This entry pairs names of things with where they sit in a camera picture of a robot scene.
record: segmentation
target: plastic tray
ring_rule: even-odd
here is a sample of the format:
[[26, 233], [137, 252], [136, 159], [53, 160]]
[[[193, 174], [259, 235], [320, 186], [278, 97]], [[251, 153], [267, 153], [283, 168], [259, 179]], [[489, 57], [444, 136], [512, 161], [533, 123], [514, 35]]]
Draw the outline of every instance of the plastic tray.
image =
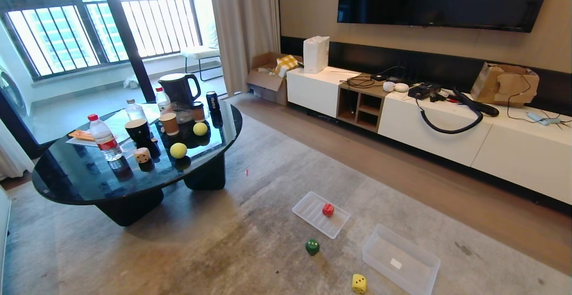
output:
[[348, 222], [350, 214], [332, 203], [335, 210], [328, 218], [321, 212], [326, 203], [331, 202], [310, 191], [292, 208], [292, 212], [329, 238], [335, 239], [341, 228]]
[[378, 224], [363, 248], [363, 261], [411, 295], [431, 295], [441, 260]]

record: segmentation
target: beige wall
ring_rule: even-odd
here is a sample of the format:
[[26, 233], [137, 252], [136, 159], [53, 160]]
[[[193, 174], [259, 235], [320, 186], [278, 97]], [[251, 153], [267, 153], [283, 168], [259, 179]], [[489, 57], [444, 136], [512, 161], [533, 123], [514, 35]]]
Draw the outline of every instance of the beige wall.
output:
[[282, 36], [459, 55], [561, 72], [571, 67], [571, 0], [544, 0], [530, 34], [461, 28], [338, 24], [337, 0], [280, 0]]

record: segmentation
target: yellow die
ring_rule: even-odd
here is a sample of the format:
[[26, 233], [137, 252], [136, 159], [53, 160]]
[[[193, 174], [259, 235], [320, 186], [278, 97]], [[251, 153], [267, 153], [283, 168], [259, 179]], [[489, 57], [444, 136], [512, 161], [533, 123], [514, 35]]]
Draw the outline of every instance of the yellow die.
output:
[[354, 274], [352, 279], [352, 290], [358, 294], [364, 294], [367, 290], [367, 281], [363, 275]]

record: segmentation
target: yellow checkered cloth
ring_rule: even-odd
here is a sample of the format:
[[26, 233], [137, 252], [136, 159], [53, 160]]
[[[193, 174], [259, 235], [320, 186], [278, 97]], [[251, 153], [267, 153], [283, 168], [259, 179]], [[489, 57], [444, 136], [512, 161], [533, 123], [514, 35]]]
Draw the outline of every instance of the yellow checkered cloth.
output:
[[279, 77], [284, 77], [287, 71], [294, 67], [298, 67], [298, 61], [292, 55], [279, 58], [276, 60], [276, 63], [276, 68], [274, 69], [273, 74]]

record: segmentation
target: dice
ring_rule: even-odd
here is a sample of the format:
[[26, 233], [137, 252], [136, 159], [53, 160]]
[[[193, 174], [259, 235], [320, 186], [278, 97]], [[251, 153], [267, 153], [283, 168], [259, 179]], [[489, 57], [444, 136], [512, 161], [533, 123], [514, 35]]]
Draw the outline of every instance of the dice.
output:
[[151, 160], [151, 153], [149, 153], [149, 149], [142, 147], [135, 150], [135, 160], [137, 163], [145, 163]]
[[322, 208], [322, 213], [327, 217], [332, 216], [333, 215], [333, 205], [331, 203], [326, 203], [324, 205], [324, 207]]
[[352, 278], [352, 290], [356, 294], [365, 294], [367, 291], [367, 281], [363, 275], [354, 274]]
[[310, 254], [310, 256], [314, 256], [320, 251], [320, 244], [313, 239], [308, 240], [306, 243], [306, 252]]

